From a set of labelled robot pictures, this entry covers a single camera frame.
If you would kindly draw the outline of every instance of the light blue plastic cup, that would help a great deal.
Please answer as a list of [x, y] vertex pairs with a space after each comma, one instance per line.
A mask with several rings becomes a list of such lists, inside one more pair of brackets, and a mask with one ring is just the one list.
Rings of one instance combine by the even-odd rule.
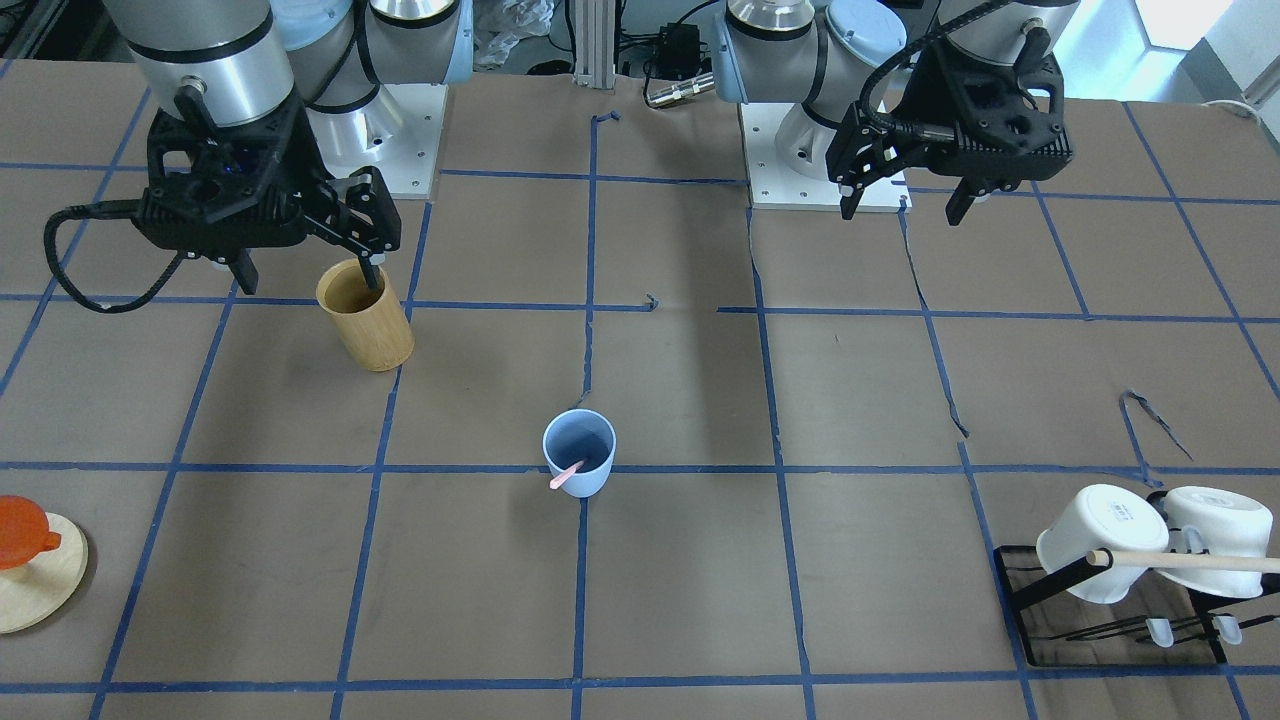
[[585, 460], [582, 468], [561, 486], [573, 497], [591, 497], [604, 487], [613, 469], [617, 445], [618, 436], [604, 415], [582, 407], [561, 413], [543, 432], [543, 455], [552, 475]]

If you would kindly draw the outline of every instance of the plastic bag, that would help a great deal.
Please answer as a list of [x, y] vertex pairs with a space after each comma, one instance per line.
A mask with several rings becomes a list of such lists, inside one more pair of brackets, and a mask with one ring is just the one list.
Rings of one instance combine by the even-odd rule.
[[552, 31], [556, 0], [474, 0], [475, 69], [498, 68], [526, 37]]

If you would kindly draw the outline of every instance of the wooden cup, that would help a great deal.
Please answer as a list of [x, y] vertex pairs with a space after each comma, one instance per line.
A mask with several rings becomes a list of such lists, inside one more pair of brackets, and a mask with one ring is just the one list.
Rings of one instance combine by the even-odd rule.
[[329, 314], [342, 343], [366, 370], [398, 368], [413, 354], [413, 333], [387, 272], [378, 268], [380, 290], [370, 290], [355, 258], [329, 268], [316, 283], [316, 300]]

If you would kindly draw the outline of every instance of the spoon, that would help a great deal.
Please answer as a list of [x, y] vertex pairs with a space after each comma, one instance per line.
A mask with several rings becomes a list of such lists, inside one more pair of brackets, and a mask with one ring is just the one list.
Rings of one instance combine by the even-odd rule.
[[566, 468], [563, 473], [556, 475], [556, 478], [552, 479], [552, 486], [550, 486], [552, 489], [559, 489], [559, 487], [564, 484], [566, 480], [568, 480], [570, 478], [573, 477], [575, 473], [577, 473], [577, 470], [582, 466], [584, 462], [586, 462], [586, 460], [579, 460], [577, 462], [573, 462], [572, 465]]

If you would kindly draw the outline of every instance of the orange lid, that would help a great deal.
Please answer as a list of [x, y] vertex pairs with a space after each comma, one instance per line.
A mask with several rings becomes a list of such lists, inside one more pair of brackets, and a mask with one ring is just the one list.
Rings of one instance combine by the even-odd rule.
[[49, 516], [38, 505], [15, 495], [0, 496], [0, 570], [26, 565], [61, 543], [63, 536], [49, 532]]

